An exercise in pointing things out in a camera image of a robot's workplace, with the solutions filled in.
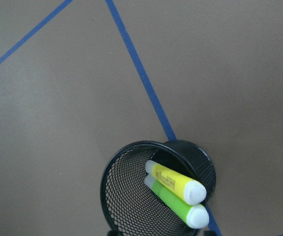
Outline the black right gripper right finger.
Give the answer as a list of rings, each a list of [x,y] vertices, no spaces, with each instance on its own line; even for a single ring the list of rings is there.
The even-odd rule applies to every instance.
[[[204,231],[203,236],[215,236],[215,231]]]

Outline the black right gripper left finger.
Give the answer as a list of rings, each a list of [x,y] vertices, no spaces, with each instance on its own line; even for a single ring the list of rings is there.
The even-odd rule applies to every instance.
[[[107,233],[107,236],[118,236],[119,235],[119,232],[118,231],[109,231]]]

